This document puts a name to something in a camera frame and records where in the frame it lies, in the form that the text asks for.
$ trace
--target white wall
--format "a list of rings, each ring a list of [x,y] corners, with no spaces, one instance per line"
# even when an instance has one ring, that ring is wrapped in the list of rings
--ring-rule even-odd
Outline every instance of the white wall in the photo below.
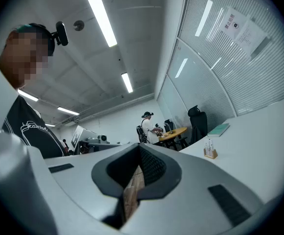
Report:
[[[60,130],[57,128],[50,128],[50,130],[55,134],[56,138],[61,139],[60,138]]]
[[[164,0],[163,30],[161,40],[161,53],[159,56],[158,72],[155,81],[155,98],[157,99],[172,54],[178,25],[182,17],[183,0]]]
[[[146,111],[154,113],[152,117],[154,125],[158,123],[163,127],[165,119],[157,101],[154,99],[129,106],[126,109],[122,109],[108,115],[81,122],[79,125],[97,134],[106,135],[107,141],[112,143],[139,142],[136,127],[140,125],[142,121],[141,116]],[[72,147],[70,142],[76,128],[77,124],[60,129],[60,139],[66,139],[69,148]]]

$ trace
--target white desk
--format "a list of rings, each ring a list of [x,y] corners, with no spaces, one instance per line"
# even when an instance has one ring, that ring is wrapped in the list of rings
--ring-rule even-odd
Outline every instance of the white desk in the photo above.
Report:
[[[180,152],[205,158],[252,189],[264,203],[284,191],[284,100],[225,121],[211,138],[218,157],[204,157],[204,139]]]

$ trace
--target gray machine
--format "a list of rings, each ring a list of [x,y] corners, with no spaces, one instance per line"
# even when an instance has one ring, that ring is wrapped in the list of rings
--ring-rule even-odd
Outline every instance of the gray machine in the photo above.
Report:
[[[107,136],[98,135],[80,125],[77,126],[72,136],[71,144],[74,148],[74,155],[80,155],[91,147],[93,147],[93,151],[100,151],[118,146],[116,144],[110,144],[107,141]]]
[[[138,165],[145,187],[125,220],[122,193]],[[1,132],[0,199],[32,233],[61,235],[243,234],[274,206],[211,162],[163,147],[125,144],[44,160]]]

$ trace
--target black rubber strip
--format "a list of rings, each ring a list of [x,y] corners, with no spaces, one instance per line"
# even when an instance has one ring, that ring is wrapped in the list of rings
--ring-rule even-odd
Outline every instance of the black rubber strip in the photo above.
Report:
[[[209,187],[208,190],[233,226],[237,226],[251,216],[224,186],[216,185]]]
[[[62,164],[62,165],[57,165],[57,166],[53,166],[53,167],[49,167],[49,171],[50,173],[54,173],[54,172],[59,172],[62,170],[67,170],[70,168],[73,168],[74,166],[72,164]]]
[[[180,165],[173,158],[156,151],[156,148],[157,146],[150,148],[144,143],[140,144],[140,166],[144,173],[145,187],[138,191],[137,201],[163,198],[181,181]]]

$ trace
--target green book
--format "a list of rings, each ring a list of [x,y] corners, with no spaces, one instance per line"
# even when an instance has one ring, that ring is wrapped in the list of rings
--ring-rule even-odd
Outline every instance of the green book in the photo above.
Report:
[[[221,125],[218,125],[215,129],[213,129],[211,132],[208,133],[209,137],[220,137],[223,132],[226,131],[227,128],[229,128],[228,123],[224,123]]]

